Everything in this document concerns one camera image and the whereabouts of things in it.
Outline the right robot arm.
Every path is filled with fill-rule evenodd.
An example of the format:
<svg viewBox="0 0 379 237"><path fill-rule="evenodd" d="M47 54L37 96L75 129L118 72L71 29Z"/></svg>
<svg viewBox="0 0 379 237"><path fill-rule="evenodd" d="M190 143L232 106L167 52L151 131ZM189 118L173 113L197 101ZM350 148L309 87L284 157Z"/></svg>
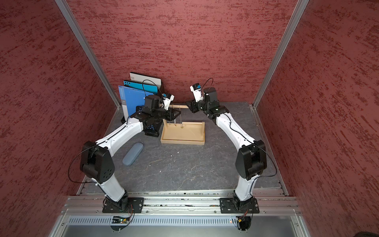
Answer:
<svg viewBox="0 0 379 237"><path fill-rule="evenodd" d="M194 100L186 105L192 113L203 112L232 141L237 149L235 167L239 174L238 184L233 193L233 207L237 212L247 212L254 204L252 191L256 181L267 168L265 144L246 133L235 121L230 111L220 104L216 89L202 89L200 84L190 86Z"/></svg>

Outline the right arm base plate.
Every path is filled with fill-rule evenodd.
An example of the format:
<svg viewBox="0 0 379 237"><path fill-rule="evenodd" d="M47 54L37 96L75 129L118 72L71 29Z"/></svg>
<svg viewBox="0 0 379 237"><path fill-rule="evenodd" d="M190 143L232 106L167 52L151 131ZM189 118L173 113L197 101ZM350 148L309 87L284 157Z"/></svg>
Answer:
<svg viewBox="0 0 379 237"><path fill-rule="evenodd" d="M237 198L220 198L221 213L260 213L257 199L252 197L246 201L239 201Z"/></svg>

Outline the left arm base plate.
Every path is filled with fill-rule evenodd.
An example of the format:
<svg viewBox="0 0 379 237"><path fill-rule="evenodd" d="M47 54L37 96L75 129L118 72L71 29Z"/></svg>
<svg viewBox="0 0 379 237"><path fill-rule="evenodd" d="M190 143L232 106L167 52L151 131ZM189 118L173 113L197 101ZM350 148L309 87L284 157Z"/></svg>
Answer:
<svg viewBox="0 0 379 237"><path fill-rule="evenodd" d="M134 214L141 213L144 206L144 198L128 197L122 198L119 201L113 201L109 198L103 200L103 213L126 213Z"/></svg>

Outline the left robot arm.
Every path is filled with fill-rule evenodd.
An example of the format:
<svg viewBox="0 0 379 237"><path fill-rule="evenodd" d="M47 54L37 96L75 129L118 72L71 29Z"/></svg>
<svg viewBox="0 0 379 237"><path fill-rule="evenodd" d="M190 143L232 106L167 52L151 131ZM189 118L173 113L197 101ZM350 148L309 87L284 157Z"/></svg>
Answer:
<svg viewBox="0 0 379 237"><path fill-rule="evenodd" d="M113 156L125 143L135 135L144 132L151 137L159 137L159 130L164 120L175 120L180 111L170 107L174 96L171 94L148 95L145 104L128 117L119 128L109 135L88 141L81 153L80 170L105 193L105 208L119 213L131 211L133 206L128 201L127 191L115 177Z"/></svg>

